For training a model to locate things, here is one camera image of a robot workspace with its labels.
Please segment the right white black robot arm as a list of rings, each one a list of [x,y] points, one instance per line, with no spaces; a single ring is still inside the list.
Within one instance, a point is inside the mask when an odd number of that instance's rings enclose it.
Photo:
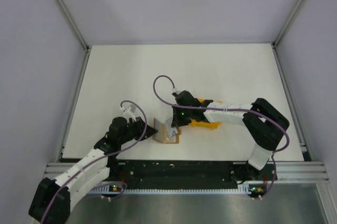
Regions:
[[[216,129],[220,124],[244,126],[255,141],[247,161],[246,174],[253,180],[265,173],[265,165],[276,151],[290,123],[263,98],[251,104],[228,104],[211,99],[197,99],[187,91],[173,92],[172,127],[191,126]]]

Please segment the orange leather card holder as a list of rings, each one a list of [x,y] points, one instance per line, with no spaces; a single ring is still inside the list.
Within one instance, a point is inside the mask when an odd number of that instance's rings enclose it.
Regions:
[[[179,130],[178,136],[168,137],[164,122],[161,122],[156,118],[154,118],[154,128],[158,130],[158,133],[152,137],[153,140],[161,144],[178,144],[179,143],[179,136],[181,135],[181,131],[179,129],[178,129]]]

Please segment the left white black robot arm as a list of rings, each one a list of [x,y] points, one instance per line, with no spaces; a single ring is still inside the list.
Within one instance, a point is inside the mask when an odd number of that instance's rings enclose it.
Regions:
[[[105,179],[119,175],[117,155],[122,145],[139,142],[157,133],[141,118],[116,117],[108,131],[80,161],[55,178],[38,184],[28,214],[39,223],[66,223],[71,211],[87,193]]]

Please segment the silver VIP card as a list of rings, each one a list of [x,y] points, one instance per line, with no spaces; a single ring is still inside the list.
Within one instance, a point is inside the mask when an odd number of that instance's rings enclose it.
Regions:
[[[173,117],[170,117],[164,122],[166,133],[168,137],[176,137],[179,135],[179,130],[176,126],[172,126]]]

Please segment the yellow plastic bin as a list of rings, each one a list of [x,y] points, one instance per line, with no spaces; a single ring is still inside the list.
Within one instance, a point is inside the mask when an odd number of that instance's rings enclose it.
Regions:
[[[196,121],[194,119],[191,120],[191,122],[189,123],[189,126],[191,127],[204,127],[204,128],[208,128],[208,129],[217,129],[218,126],[220,126],[222,123],[221,122],[215,122],[215,123],[208,123],[205,121]]]

